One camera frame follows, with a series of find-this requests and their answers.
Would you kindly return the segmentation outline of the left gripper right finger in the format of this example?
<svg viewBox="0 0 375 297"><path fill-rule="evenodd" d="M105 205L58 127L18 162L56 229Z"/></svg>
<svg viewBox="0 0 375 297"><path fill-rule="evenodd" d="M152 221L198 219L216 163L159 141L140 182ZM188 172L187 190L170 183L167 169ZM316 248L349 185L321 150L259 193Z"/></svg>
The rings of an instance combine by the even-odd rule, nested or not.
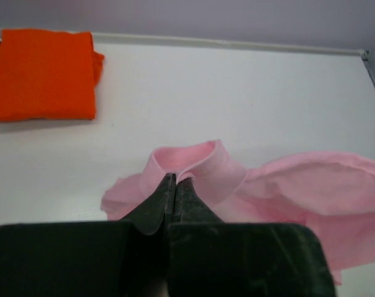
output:
<svg viewBox="0 0 375 297"><path fill-rule="evenodd" d="M170 296L335 296L317 236L295 223L225 223L177 185L167 286Z"/></svg>

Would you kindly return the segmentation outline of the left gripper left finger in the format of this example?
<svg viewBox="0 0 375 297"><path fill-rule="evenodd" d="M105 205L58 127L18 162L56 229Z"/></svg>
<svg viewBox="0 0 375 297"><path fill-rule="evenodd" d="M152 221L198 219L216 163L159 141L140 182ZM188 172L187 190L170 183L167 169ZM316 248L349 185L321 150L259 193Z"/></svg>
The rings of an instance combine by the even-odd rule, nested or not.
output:
<svg viewBox="0 0 375 297"><path fill-rule="evenodd" d="M127 296L165 273L167 174L126 218L0 225L0 296Z"/></svg>

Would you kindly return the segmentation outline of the pink t-shirt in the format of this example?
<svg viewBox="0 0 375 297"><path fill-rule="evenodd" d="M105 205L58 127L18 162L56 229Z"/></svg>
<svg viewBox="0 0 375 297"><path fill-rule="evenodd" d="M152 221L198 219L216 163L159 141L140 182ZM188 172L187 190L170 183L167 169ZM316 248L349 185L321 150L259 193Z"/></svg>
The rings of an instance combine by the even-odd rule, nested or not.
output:
<svg viewBox="0 0 375 297"><path fill-rule="evenodd" d="M259 168L232 159L219 140L155 149L141 173L108 189L101 209L119 220L163 177L191 179L223 221L298 223L319 238L337 284L342 270L375 262L375 161L345 152L306 152Z"/></svg>

